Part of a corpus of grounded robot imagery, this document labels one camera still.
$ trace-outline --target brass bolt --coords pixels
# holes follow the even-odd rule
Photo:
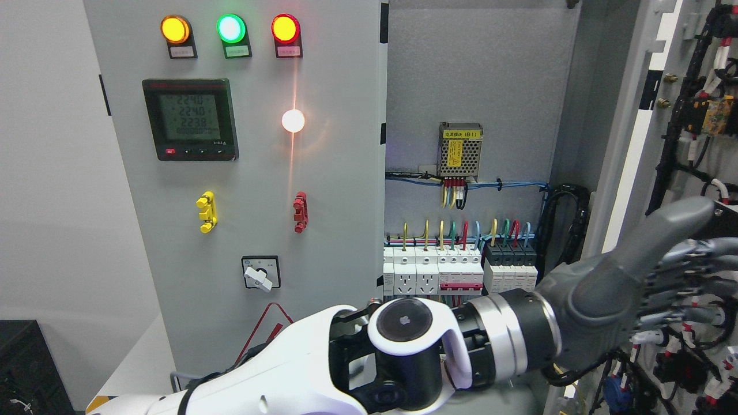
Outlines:
[[[656,100],[656,106],[658,108],[669,108],[670,106],[672,106],[672,102],[667,100],[666,98],[659,98],[658,100]]]
[[[666,74],[663,76],[663,81],[668,83],[674,83],[679,80],[679,77],[674,74]]]

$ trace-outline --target white glowing light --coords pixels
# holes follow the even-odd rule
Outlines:
[[[291,109],[282,115],[282,127],[285,130],[296,133],[303,130],[305,126],[305,115],[299,109]]]

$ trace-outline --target white wall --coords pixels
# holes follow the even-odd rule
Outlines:
[[[78,410],[160,315],[98,73],[81,0],[0,1],[0,319]]]

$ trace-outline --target red terminal connector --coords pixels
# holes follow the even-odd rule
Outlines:
[[[305,192],[297,192],[297,196],[292,202],[294,208],[294,231],[302,233],[308,227],[308,196]]]

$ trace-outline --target yellow indicator light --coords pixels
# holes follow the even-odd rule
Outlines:
[[[280,14],[272,20],[272,34],[284,44],[291,43],[300,34],[300,23],[292,15]]]
[[[171,15],[162,20],[162,35],[173,44],[184,43],[190,37],[190,24],[182,16]]]

